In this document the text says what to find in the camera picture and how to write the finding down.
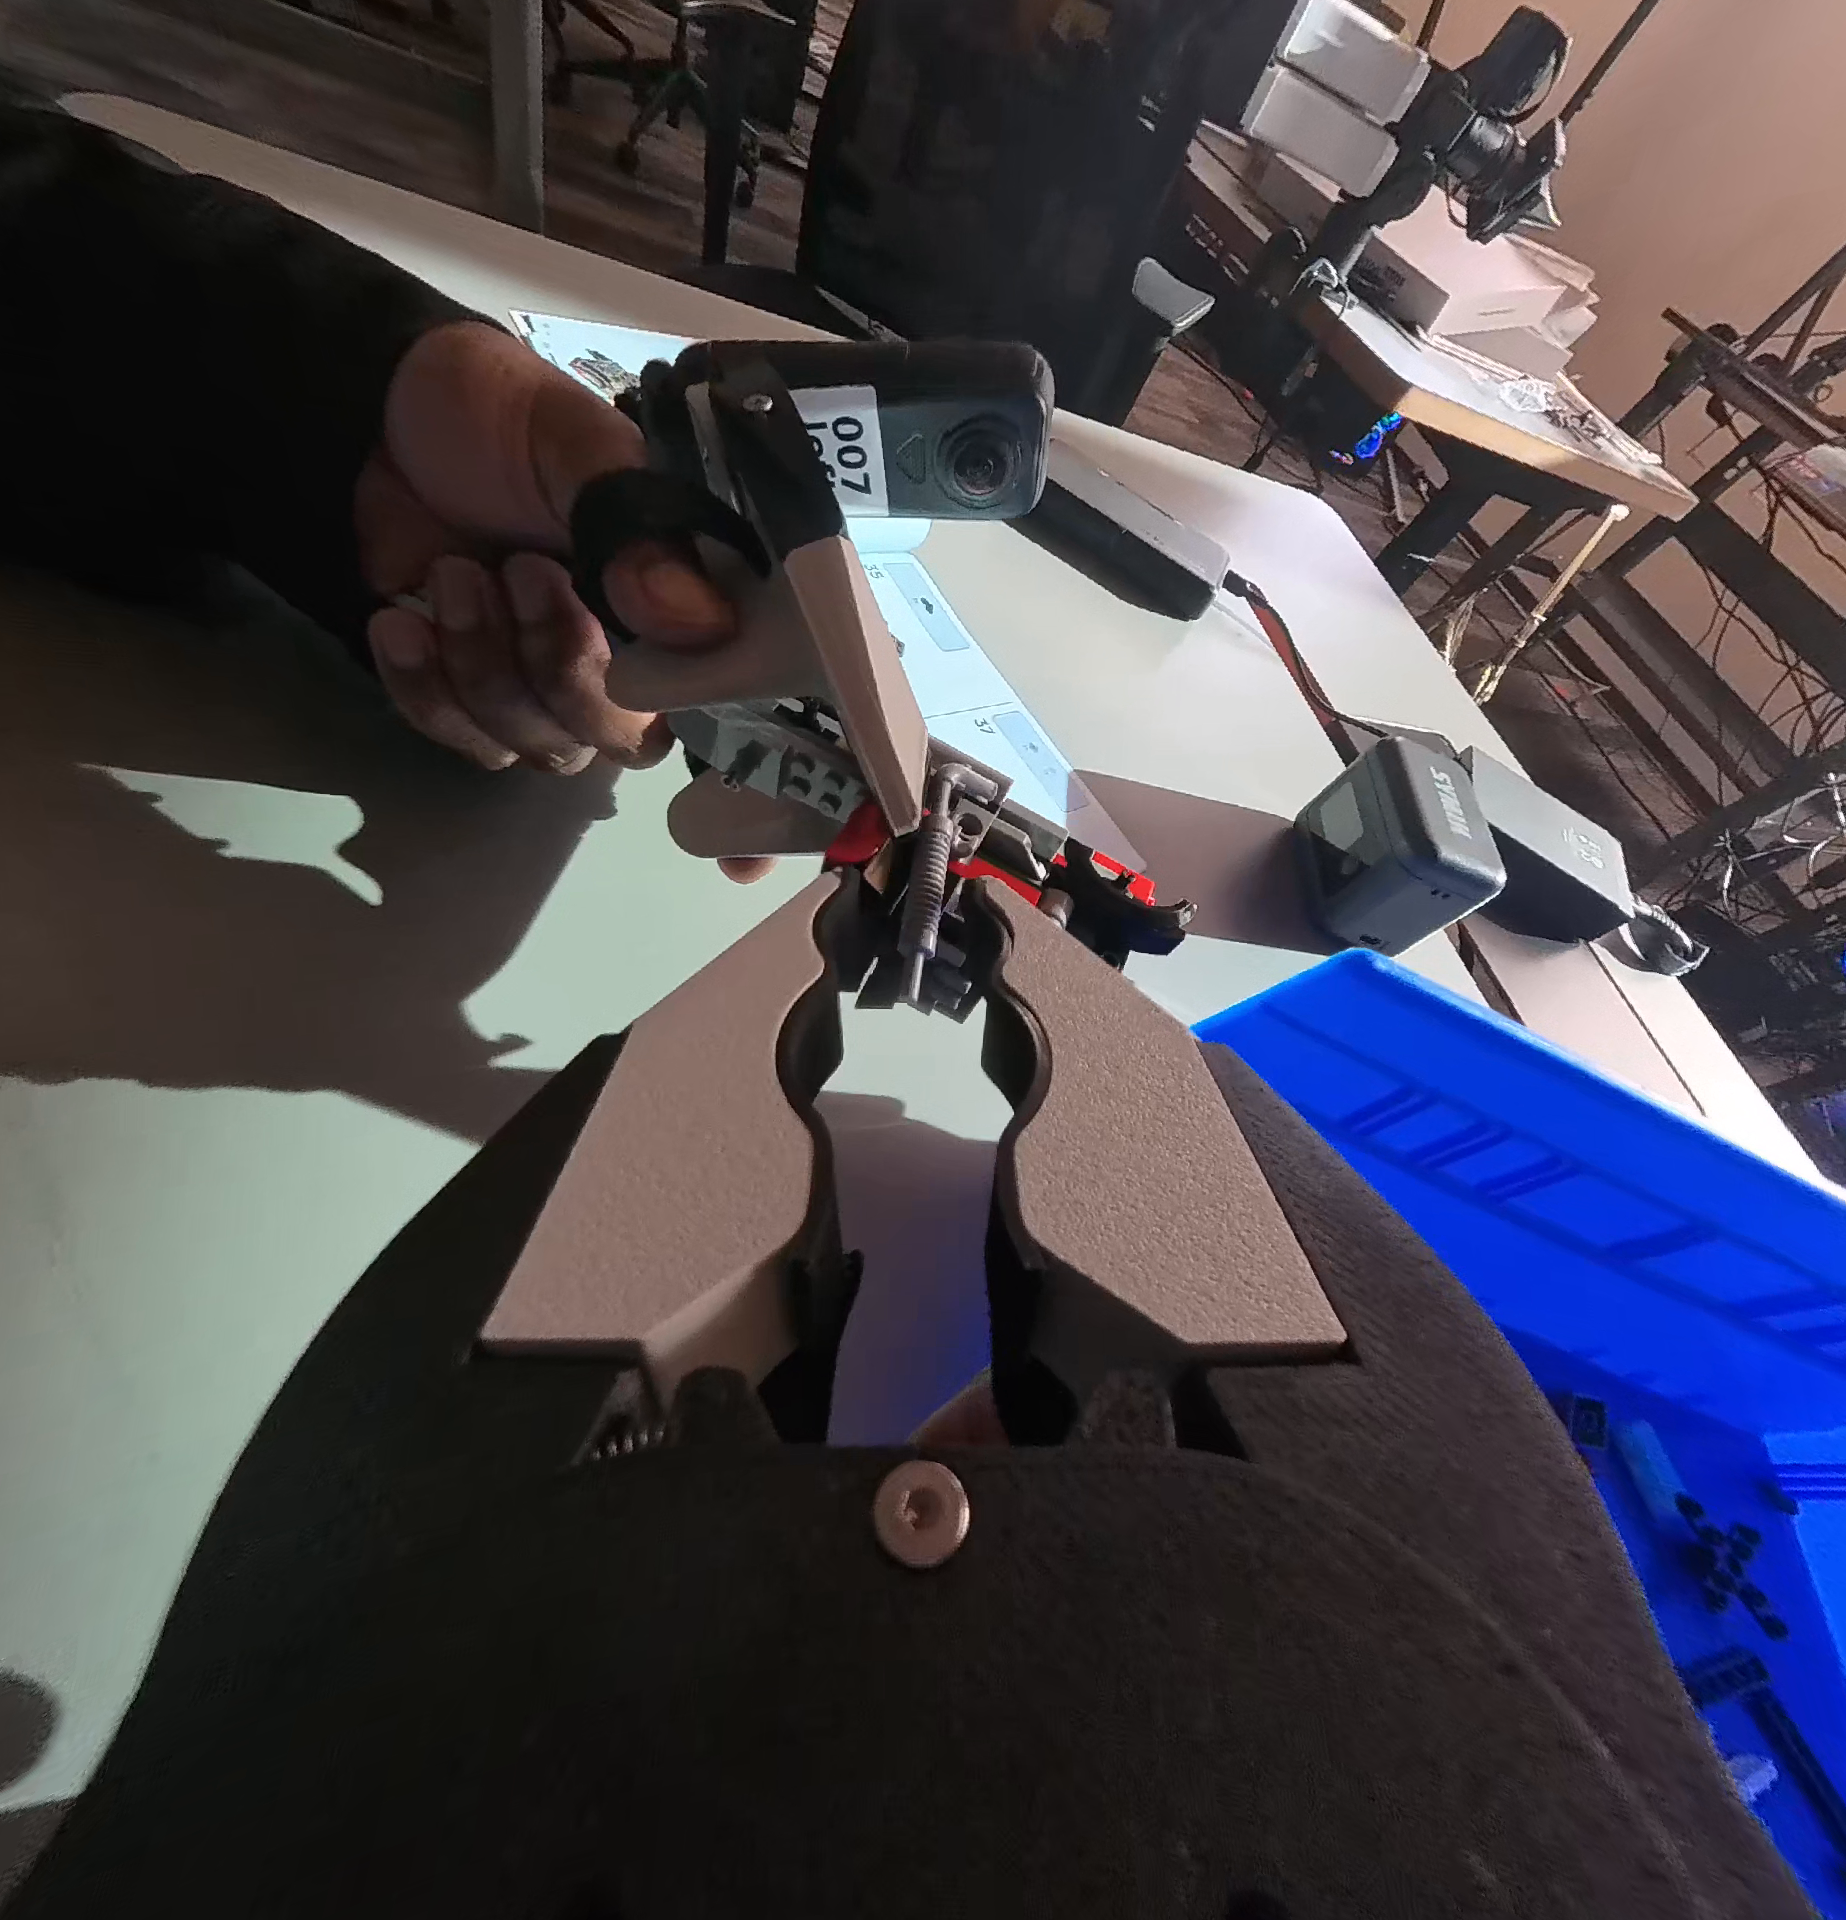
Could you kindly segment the grey toy spring shock piece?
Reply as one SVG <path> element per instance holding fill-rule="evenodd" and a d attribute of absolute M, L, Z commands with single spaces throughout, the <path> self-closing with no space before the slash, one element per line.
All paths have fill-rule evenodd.
<path fill-rule="evenodd" d="M 915 1011 L 931 1011 L 929 972 L 938 958 L 951 861 L 981 844 L 995 824 L 1002 793 L 992 774 L 959 759 L 943 760 L 931 776 L 897 934 L 899 996 Z"/>

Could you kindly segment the blue plastic bin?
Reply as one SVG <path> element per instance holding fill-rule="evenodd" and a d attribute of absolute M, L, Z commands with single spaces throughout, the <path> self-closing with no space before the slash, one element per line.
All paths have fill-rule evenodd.
<path fill-rule="evenodd" d="M 1213 1014 L 1439 1254 L 1538 1386 L 1643 1399 L 1846 1463 L 1846 1193 L 1345 954 Z M 1803 1521 L 1846 1661 L 1846 1516 Z"/>

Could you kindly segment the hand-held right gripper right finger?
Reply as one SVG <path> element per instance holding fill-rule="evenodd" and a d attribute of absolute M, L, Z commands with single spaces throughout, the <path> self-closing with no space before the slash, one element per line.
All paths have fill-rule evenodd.
<path fill-rule="evenodd" d="M 1007 1103 L 985 1241 L 990 1391 L 1015 1444 L 1133 1393 L 1218 1431 L 1213 1376 L 1335 1364 L 1349 1330 L 1190 1028 L 996 880 L 965 894 L 981 1069 Z"/>

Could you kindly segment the white desk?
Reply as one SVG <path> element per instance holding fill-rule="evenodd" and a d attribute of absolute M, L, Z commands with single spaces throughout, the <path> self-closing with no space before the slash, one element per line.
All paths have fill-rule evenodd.
<path fill-rule="evenodd" d="M 787 334 L 688 285 L 116 97 L 80 118 L 277 194 L 499 312 Z M 1232 545 L 1355 714 L 1515 764 L 1308 492 L 1065 421 Z M 1003 529 L 924 564 L 1082 770 L 1293 814 L 1332 754 L 1242 609 L 1125 609 Z M 680 854 L 674 759 L 484 774 L 391 718 L 266 597 L 195 619 L 0 570 L 0 1668 L 53 1702 L 10 1803 L 75 1794 L 132 1695 L 242 1439 L 376 1254 L 594 1034 L 792 897 Z M 978 1366 L 978 1024 L 856 1015 L 826 1101 L 869 1273 L 837 1434 L 901 1437 Z M 906 1236 L 875 1182 L 950 1185 Z"/>

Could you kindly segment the black office chair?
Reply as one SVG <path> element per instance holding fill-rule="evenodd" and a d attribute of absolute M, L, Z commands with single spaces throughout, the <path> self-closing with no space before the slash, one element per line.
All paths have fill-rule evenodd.
<path fill-rule="evenodd" d="M 1137 293 L 1229 5 L 851 5 L 794 270 L 912 340 L 1031 345 L 1122 424 L 1169 338 Z"/>

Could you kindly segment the person's left forearm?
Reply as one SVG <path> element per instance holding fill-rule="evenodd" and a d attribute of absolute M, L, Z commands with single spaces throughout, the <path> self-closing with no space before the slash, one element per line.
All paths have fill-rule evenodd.
<path fill-rule="evenodd" d="M 358 478 L 467 307 L 271 196 L 0 95 L 0 562 L 121 600 L 237 568 L 363 652 Z"/>

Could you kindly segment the person's left hand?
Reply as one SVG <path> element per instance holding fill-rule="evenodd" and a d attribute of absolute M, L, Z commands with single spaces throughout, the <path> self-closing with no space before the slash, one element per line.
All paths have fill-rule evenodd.
<path fill-rule="evenodd" d="M 492 324 L 417 340 L 356 488 L 367 643 L 408 727 L 484 770 L 656 764 L 656 714 L 607 693 L 612 645 L 563 566 L 570 508 L 638 433 Z"/>

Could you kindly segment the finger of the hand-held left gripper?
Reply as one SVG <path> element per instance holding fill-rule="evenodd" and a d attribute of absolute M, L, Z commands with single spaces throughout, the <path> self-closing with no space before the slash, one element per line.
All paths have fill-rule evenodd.
<path fill-rule="evenodd" d="M 914 834 L 924 818 L 929 727 L 846 535 L 792 550 L 792 594 L 870 796 L 891 836 Z"/>

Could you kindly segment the light blue instruction booklet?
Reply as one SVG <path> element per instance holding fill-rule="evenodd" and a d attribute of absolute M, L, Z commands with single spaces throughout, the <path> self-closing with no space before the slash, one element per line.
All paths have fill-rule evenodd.
<path fill-rule="evenodd" d="M 620 396 L 648 363 L 672 360 L 691 345 L 683 334 L 524 309 L 512 309 L 508 324 L 540 357 L 601 396 Z M 924 568 L 935 523 L 850 511 L 846 528 L 931 733 L 1006 774 L 1015 803 L 1036 818 L 1106 850 L 1103 806 Z"/>

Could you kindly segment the background work table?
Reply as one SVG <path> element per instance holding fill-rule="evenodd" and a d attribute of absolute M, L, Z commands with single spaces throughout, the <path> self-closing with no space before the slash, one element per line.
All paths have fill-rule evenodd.
<path fill-rule="evenodd" d="M 1349 291 L 1309 301 L 1293 340 L 1269 340 L 1259 329 L 1251 277 L 1279 220 L 1245 180 L 1239 136 L 1198 132 L 1173 220 L 1178 274 L 1213 296 L 1196 325 L 1202 350 L 1285 438 L 1316 458 L 1351 455 L 1380 420 L 1397 418 L 1431 443 L 1443 484 L 1376 559 L 1397 594 L 1423 578 L 1493 502 L 1522 514 L 1472 562 L 1464 594 L 1519 564 L 1573 511 L 1608 517 L 1626 508 L 1629 532 L 1666 532 L 1699 508 L 1690 486 L 1568 379 L 1552 381 L 1536 405 L 1520 405 L 1512 369 L 1423 338 Z"/>

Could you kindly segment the toy brick vehicle model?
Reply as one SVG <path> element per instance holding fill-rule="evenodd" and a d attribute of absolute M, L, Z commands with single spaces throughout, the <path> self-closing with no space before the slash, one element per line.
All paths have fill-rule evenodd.
<path fill-rule="evenodd" d="M 668 810 L 675 844 L 718 861 L 817 854 L 845 878 L 826 939 L 840 989 L 870 1009 L 902 1004 L 897 934 L 917 830 L 891 836 L 838 714 L 800 697 L 680 708 L 667 725 L 691 770 Z M 988 989 L 1002 939 L 976 928 L 980 880 L 1015 894 L 1114 970 L 1137 951 L 1169 954 L 1182 942 L 1193 905 L 1163 901 L 1124 859 L 1036 818 L 1015 803 L 1000 770 L 929 736 L 927 794 L 948 759 L 992 774 L 1003 793 L 981 844 L 951 861 L 924 1015 L 965 1019 Z"/>

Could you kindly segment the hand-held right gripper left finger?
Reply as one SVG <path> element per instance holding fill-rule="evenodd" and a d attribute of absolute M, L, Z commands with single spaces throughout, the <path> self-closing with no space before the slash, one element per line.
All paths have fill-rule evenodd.
<path fill-rule="evenodd" d="M 814 1096 L 842 1057 L 826 939 L 853 901 L 814 877 L 630 1024 L 478 1330 L 487 1353 L 616 1360 L 660 1409 L 727 1370 L 778 1431 L 827 1431 L 862 1261 Z"/>

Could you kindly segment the pile of loose toy bricks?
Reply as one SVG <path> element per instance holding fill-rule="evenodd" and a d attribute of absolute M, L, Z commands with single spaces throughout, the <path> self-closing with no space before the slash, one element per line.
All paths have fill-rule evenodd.
<path fill-rule="evenodd" d="M 1803 1521 L 1846 1516 L 1846 1463 L 1668 1402 L 1550 1389 L 1681 1690 L 1819 1915 L 1846 1915 L 1846 1661 Z"/>

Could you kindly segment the black flat box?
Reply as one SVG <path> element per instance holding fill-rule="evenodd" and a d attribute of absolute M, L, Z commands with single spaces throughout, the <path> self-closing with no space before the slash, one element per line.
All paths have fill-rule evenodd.
<path fill-rule="evenodd" d="M 1036 508 L 1015 529 L 1114 597 L 1184 621 L 1207 612 L 1232 574 L 1218 539 L 1061 441 L 1051 445 Z"/>

